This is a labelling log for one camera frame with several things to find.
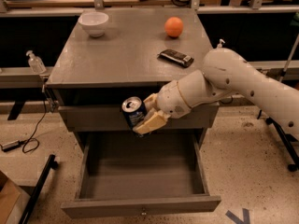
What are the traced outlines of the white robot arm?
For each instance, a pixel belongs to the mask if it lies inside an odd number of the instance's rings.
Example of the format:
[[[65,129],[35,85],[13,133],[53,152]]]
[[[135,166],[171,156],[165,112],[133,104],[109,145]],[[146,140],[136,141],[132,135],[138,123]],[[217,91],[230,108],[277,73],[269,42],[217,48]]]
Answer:
[[[150,133],[170,119],[179,119],[199,105],[239,93],[278,123],[285,133],[299,139],[299,90],[257,71],[236,52],[211,50],[202,67],[164,85],[144,100],[148,114],[133,131]]]

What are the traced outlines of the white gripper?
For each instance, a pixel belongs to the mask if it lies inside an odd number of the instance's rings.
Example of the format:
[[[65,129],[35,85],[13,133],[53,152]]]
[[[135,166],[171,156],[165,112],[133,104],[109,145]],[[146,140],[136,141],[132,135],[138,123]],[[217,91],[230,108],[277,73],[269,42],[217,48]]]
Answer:
[[[133,128],[138,134],[151,133],[162,128],[170,117],[179,119],[191,112],[191,108],[181,96],[176,80],[164,85],[158,94],[148,96],[143,103],[149,113]]]

